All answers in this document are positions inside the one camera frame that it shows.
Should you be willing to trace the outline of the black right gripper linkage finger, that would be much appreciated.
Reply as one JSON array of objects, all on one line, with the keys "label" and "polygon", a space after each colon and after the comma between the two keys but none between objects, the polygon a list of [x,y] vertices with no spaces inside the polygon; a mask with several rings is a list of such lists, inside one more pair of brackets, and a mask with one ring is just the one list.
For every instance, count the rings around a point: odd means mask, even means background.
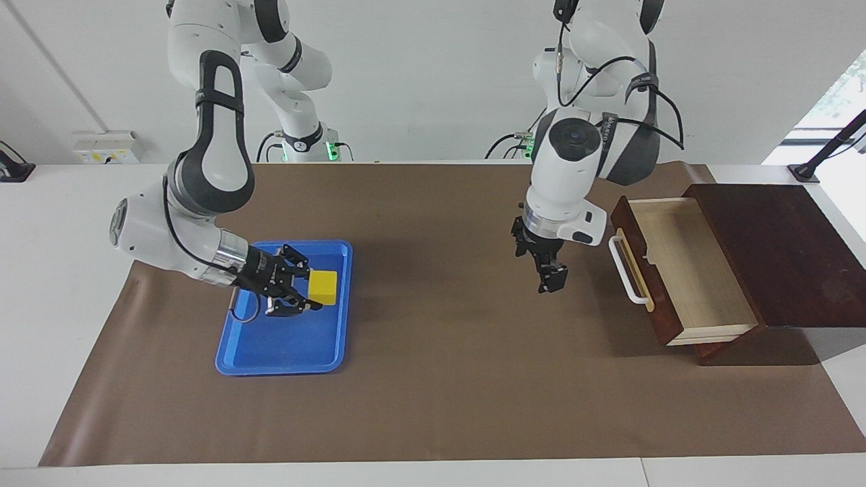
[{"label": "black right gripper linkage finger", "polygon": [[293,281],[302,279],[308,281],[311,275],[309,259],[288,244],[276,250],[273,254],[275,267],[273,267],[273,280]]},{"label": "black right gripper linkage finger", "polygon": [[267,317],[295,317],[308,310],[316,311],[324,308],[324,304],[300,295],[293,287],[287,289],[266,287],[264,296],[268,299],[268,307],[265,311]]}]

